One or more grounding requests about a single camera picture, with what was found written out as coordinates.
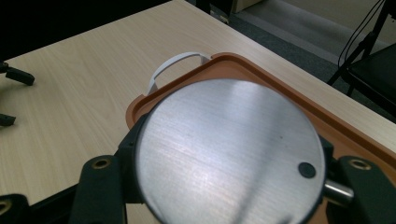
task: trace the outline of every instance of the black cable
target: black cable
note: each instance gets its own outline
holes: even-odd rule
[[[341,58],[342,58],[342,56],[343,56],[343,53],[344,53],[344,51],[346,50],[346,48],[348,48],[348,45],[349,45],[349,48],[350,48],[350,46],[352,45],[352,43],[353,43],[353,41],[355,41],[355,39],[356,39],[356,37],[353,39],[353,41],[349,44],[349,42],[352,40],[352,38],[353,38],[353,36],[356,34],[356,32],[358,32],[358,30],[361,28],[361,26],[364,24],[364,22],[367,20],[367,18],[370,16],[370,14],[371,14],[371,12],[374,10],[374,8],[379,4],[381,2],[381,4],[380,4],[380,6],[382,5],[382,3],[384,3],[385,2],[385,0],[378,0],[374,5],[373,5],[373,7],[370,9],[370,11],[367,13],[367,15],[364,17],[364,19],[363,19],[363,21],[361,22],[361,24],[359,24],[359,26],[358,26],[358,28],[356,28],[356,30],[353,32],[353,34],[352,34],[352,36],[348,39],[348,41],[346,42],[346,45],[344,46],[344,48],[343,48],[343,50],[341,51],[341,54],[340,54],[340,56],[338,57],[338,63],[337,63],[337,65],[338,65],[338,68],[340,68],[340,61],[341,61]]]
[[[348,49],[346,50],[346,56],[345,56],[345,60],[347,59],[347,55],[349,53],[350,47],[352,46],[352,44],[355,42],[356,38],[361,34],[361,31],[364,30],[364,28],[367,26],[367,24],[371,21],[371,19],[373,18],[373,16],[376,14],[376,12],[381,8],[381,5],[385,2],[385,0],[383,0],[378,7],[376,8],[375,12],[373,13],[373,15],[370,17],[370,19],[366,22],[366,24],[364,24],[364,26],[361,28],[361,30],[358,32],[358,34],[355,36],[355,38],[352,40],[352,42],[350,43]]]

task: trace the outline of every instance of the orange tray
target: orange tray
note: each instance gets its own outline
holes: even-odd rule
[[[126,112],[126,121],[131,129],[137,120],[148,113],[161,99],[191,83],[213,78],[236,78],[255,82],[289,98],[299,106],[315,126],[317,132],[334,145],[333,156],[350,155],[376,163],[396,183],[396,155],[375,140],[337,118],[335,115],[297,92],[286,83],[274,77],[248,59],[233,53],[212,55],[211,60],[182,77],[145,96],[140,95],[132,101]],[[325,221],[323,203],[311,221]]]

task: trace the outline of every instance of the brushed aluminum disc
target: brushed aluminum disc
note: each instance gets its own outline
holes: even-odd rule
[[[325,178],[305,114],[236,79],[197,82],[159,102],[135,162],[145,203],[163,223],[299,223],[316,209]]]

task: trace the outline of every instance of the white plastic handle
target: white plastic handle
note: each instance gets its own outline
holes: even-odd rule
[[[207,63],[210,58],[203,53],[199,52],[186,52],[178,54],[177,56],[169,59],[168,61],[164,62],[152,75],[151,80],[148,84],[148,95],[158,90],[157,85],[155,84],[155,78],[159,76],[166,68],[170,67],[172,64],[177,63],[183,59],[190,58],[192,56],[200,56],[201,57],[201,64]]]

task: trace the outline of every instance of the light wood tabletop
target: light wood tabletop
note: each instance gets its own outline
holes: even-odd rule
[[[7,62],[35,76],[31,87],[1,77],[0,195],[37,203],[78,182],[82,165],[113,155],[128,127],[129,103],[150,76],[187,51],[242,55],[336,117],[396,152],[396,125],[307,74],[186,1],[175,0],[26,53]],[[160,86],[198,65],[168,69]],[[156,223],[145,205],[128,205],[131,223]]]

